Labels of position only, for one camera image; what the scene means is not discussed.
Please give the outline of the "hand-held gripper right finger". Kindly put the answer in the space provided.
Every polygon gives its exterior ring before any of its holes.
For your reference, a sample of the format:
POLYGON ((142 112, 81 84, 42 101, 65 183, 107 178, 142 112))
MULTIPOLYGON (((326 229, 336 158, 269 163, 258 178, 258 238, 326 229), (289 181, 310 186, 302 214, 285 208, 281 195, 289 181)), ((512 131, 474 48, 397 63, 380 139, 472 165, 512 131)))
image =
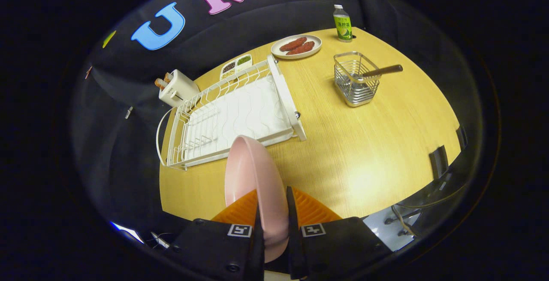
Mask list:
POLYGON ((293 280, 356 281, 392 250, 359 217, 299 224, 303 205, 287 187, 289 211, 288 270, 293 280))

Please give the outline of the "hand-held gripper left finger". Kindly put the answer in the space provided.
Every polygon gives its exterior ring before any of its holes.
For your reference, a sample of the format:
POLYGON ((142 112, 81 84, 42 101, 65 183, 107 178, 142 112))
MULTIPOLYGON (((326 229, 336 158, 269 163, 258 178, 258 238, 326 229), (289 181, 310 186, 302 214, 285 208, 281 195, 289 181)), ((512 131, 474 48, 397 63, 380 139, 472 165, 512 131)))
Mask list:
POLYGON ((193 220, 171 244, 171 259, 202 281, 263 281, 265 243, 257 191, 221 213, 193 220))

